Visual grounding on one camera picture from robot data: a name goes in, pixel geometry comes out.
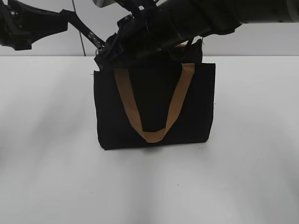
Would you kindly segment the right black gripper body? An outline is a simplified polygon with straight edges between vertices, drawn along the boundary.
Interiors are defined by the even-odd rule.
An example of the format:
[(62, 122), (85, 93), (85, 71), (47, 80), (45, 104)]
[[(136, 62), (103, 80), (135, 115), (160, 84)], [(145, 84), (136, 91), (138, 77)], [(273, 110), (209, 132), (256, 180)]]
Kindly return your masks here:
[(142, 10), (139, 16), (119, 20), (118, 26), (118, 32), (106, 40), (94, 58), (100, 69), (138, 61), (186, 41), (171, 14), (163, 9)]

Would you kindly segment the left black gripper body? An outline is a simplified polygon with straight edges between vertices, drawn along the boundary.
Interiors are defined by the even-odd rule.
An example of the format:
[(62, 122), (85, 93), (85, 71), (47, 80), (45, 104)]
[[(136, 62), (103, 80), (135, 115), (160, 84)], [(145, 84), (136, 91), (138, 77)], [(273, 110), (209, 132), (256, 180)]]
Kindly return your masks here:
[(0, 2), (0, 44), (14, 50), (30, 50), (36, 41), (67, 31), (68, 22), (58, 12), (24, 4)]

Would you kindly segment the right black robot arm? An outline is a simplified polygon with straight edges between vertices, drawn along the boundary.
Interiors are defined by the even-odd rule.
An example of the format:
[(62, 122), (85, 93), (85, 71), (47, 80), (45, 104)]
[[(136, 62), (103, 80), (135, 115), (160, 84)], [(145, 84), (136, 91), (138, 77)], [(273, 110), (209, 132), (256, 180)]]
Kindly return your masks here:
[(120, 0), (129, 15), (118, 21), (95, 57), (100, 68), (123, 68), (153, 55), (182, 55), (179, 44), (197, 37), (228, 35), (243, 24), (297, 23), (296, 0)]

